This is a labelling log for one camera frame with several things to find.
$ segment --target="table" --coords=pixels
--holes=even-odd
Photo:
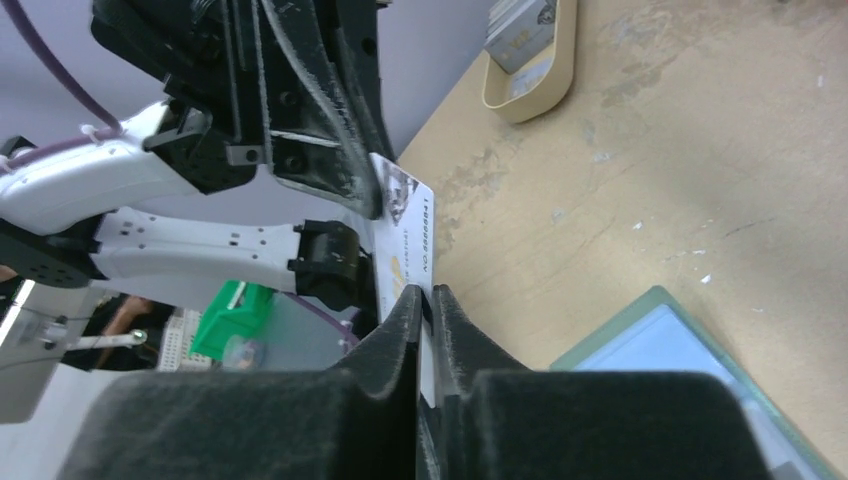
[[[848,5],[581,2],[575,78],[509,125],[472,65],[400,158],[437,283],[537,369],[660,284],[848,473]]]

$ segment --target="beige tabletop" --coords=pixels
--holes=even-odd
[[[436,281],[546,368],[652,285],[848,472],[848,4],[583,1],[575,79],[512,126],[465,74],[400,159]]]

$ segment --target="green tray edge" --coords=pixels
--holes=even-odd
[[[769,419],[777,425],[777,428],[786,436],[792,447],[810,465],[815,473],[826,480],[838,480],[840,477],[812,447],[810,442],[795,429],[792,424],[778,410],[777,406],[769,400],[766,394],[754,383],[754,380],[745,370],[721,347],[716,339],[701,325],[701,323],[680,305],[665,288],[657,285],[651,287],[645,294],[625,307],[612,319],[604,323],[600,328],[581,340],[571,350],[559,357],[551,364],[551,370],[567,371],[574,370],[583,360],[592,355],[602,346],[609,343],[613,338],[620,335],[624,330],[639,321],[645,315],[651,313],[660,305],[666,305],[683,321],[692,333],[701,341],[707,350],[752,394],[760,407],[769,416]]]

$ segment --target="scratch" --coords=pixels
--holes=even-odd
[[[741,231],[747,230],[747,229],[749,229],[749,228],[751,228],[751,227],[756,227],[757,225],[762,225],[762,224],[764,224],[764,223],[773,222],[774,220],[776,220],[776,217],[771,217],[771,218],[768,218],[768,219],[766,219],[766,220],[760,220],[760,221],[757,221],[757,222],[751,222],[751,223],[748,223],[748,224],[746,224],[746,225],[742,225],[741,227],[734,228],[733,230],[731,230],[731,231],[727,232],[726,234],[724,234],[724,238],[727,238],[727,237],[729,237],[729,236],[731,236],[731,235],[735,235],[735,234],[737,234],[737,233],[739,233],[739,232],[741,232]]]

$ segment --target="paint chip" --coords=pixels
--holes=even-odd
[[[553,212],[551,212],[551,224],[556,225],[565,217],[565,210],[561,208],[555,208]]]
[[[612,160],[612,154],[609,152],[599,152],[592,157],[592,161],[595,163],[606,163],[610,160]]]

